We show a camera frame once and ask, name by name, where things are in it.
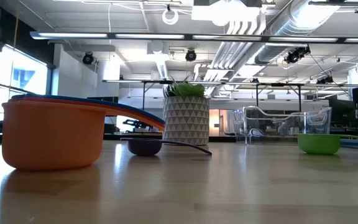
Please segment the air duct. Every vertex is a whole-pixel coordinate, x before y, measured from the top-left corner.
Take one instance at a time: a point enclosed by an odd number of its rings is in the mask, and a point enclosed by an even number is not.
[[[277,20],[266,30],[266,35],[309,35],[319,26],[324,24],[330,18],[339,6],[310,6],[310,0],[294,0]],[[246,56],[236,65],[235,75],[246,72],[241,69],[245,64],[267,65],[277,59],[281,54],[287,51],[287,47],[268,46],[266,44],[252,44],[248,49]],[[253,71],[253,74],[246,74],[251,77],[259,71]]]

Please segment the white geometric planter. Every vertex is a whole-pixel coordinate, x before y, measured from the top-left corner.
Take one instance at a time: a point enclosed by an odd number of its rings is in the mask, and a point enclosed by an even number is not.
[[[165,130],[162,139],[203,146],[209,139],[209,100],[197,96],[171,96],[163,101]]]

